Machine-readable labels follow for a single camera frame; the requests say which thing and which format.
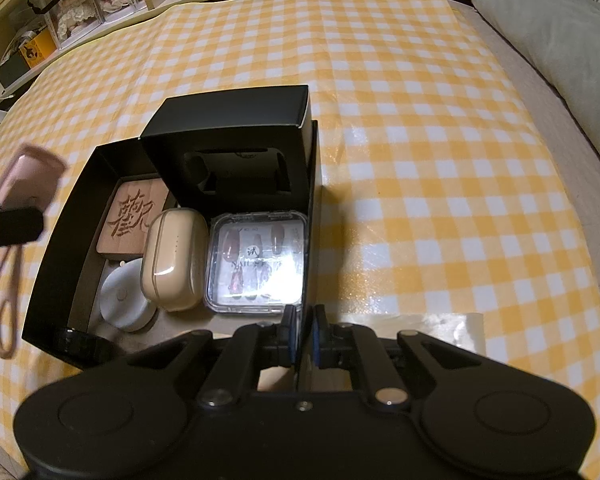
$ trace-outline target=tablecloth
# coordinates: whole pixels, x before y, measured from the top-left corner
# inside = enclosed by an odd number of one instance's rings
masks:
[[[165,98],[309,85],[318,298],[341,313],[483,313],[490,357],[589,401],[583,472],[596,478],[600,294],[582,228],[519,96],[460,19],[446,0],[175,6],[50,65],[0,126],[0,172],[21,140],[67,160],[49,231],[94,147],[138,136]],[[20,327],[48,231],[24,251]],[[18,460],[16,407],[66,373],[26,343],[0,360],[0,444]]]

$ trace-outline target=screw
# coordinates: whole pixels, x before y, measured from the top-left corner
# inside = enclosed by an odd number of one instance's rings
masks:
[[[296,410],[299,412],[308,412],[314,404],[310,400],[301,400],[296,404]]]
[[[402,404],[409,396],[407,392],[400,388],[381,388],[376,391],[376,400],[386,406],[393,406],[394,404]]]
[[[207,390],[200,400],[204,402],[207,406],[224,406],[229,404],[234,400],[231,392],[225,390],[223,388],[218,388],[217,390]]]

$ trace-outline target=black container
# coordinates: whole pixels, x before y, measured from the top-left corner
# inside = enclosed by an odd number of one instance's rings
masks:
[[[307,215],[302,321],[316,299],[322,184],[317,122],[311,121],[307,86],[251,88],[167,99],[139,139],[94,150],[49,238],[22,330],[25,341],[78,368],[118,354],[113,343],[86,334],[106,263],[95,246],[120,183],[156,176],[180,205],[207,221],[227,212]]]

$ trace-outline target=yellow box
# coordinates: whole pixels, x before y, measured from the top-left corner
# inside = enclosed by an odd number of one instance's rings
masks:
[[[33,40],[27,41],[20,47],[20,53],[30,68],[41,63],[55,51],[56,44],[48,28],[45,28]]]

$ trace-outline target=gray cushion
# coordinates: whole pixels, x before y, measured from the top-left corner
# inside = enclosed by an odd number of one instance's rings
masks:
[[[600,4],[592,0],[472,0],[555,86],[600,154]]]

